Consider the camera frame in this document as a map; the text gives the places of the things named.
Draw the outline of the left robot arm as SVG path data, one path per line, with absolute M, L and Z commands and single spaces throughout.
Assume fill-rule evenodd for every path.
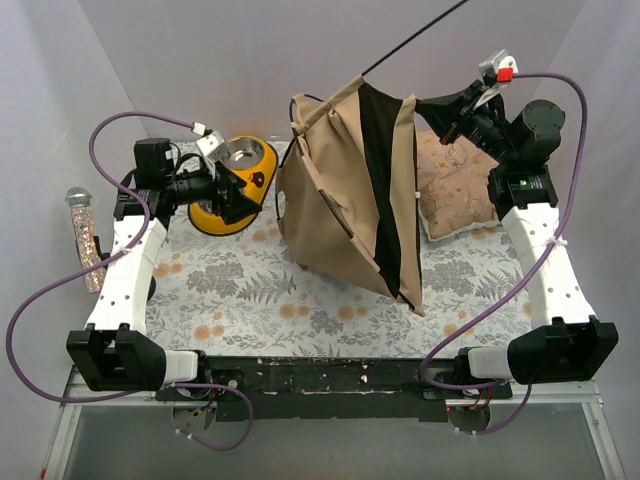
M 69 333 L 67 351 L 90 390 L 156 391 L 177 384 L 193 400 L 205 398 L 213 377 L 197 350 L 166 350 L 147 337 L 147 303 L 154 269 L 172 216 L 185 205 L 197 230 L 228 236 L 244 230 L 262 210 L 278 157 L 264 141 L 231 140 L 213 132 L 197 150 L 178 155 L 167 138 L 134 145 L 134 188 L 120 193 L 114 209 L 114 241 L 97 303 L 85 327 Z M 186 170 L 192 157 L 198 166 Z

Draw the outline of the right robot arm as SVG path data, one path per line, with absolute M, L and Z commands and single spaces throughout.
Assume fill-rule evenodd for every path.
M 464 137 L 493 158 L 488 193 L 517 253 L 523 277 L 477 316 L 482 321 L 521 290 L 532 308 L 531 329 L 508 344 L 462 350 L 453 389 L 475 397 L 501 381 L 521 385 L 588 381 L 618 343 L 616 326 L 598 319 L 584 297 L 562 237 L 568 208 L 559 209 L 547 162 L 561 143 L 565 113 L 537 99 L 514 120 L 496 88 L 474 81 L 465 90 L 421 100 L 417 113 L 444 144 Z

